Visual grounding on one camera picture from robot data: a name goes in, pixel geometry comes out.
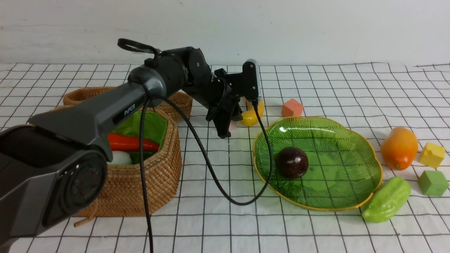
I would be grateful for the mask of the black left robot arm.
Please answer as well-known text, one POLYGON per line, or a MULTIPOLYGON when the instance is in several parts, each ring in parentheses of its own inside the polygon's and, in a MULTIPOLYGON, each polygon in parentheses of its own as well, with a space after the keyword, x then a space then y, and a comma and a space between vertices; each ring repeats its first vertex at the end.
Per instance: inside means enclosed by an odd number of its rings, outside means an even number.
POLYGON ((153 58, 133 69, 125 84, 80 104, 32 116, 27 125, 1 133, 1 252, 19 238, 34 237, 89 206, 113 159, 108 134, 142 105, 157 106, 184 91, 208 108, 218 135, 246 95, 242 74, 211 72, 199 48, 158 50, 129 39, 118 46, 153 58))

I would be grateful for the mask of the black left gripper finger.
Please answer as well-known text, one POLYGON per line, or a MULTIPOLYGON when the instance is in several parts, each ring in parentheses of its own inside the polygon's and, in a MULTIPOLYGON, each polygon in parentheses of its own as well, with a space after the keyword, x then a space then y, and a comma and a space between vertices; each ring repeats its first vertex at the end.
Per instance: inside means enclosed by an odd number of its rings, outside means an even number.
POLYGON ((231 136, 229 127, 232 121, 243 120, 243 111, 239 102, 240 98, 238 97, 227 97, 221 100, 221 103, 212 103, 207 106, 206 120, 214 123, 218 137, 221 139, 227 139, 231 136))

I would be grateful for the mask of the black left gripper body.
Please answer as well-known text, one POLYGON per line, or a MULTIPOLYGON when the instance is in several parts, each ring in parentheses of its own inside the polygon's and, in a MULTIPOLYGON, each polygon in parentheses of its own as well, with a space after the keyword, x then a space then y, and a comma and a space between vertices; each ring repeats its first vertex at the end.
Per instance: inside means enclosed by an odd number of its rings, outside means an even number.
POLYGON ((231 85, 225 79, 226 74, 225 69, 217 69, 194 78, 192 98, 205 108, 217 107, 231 93, 231 85))

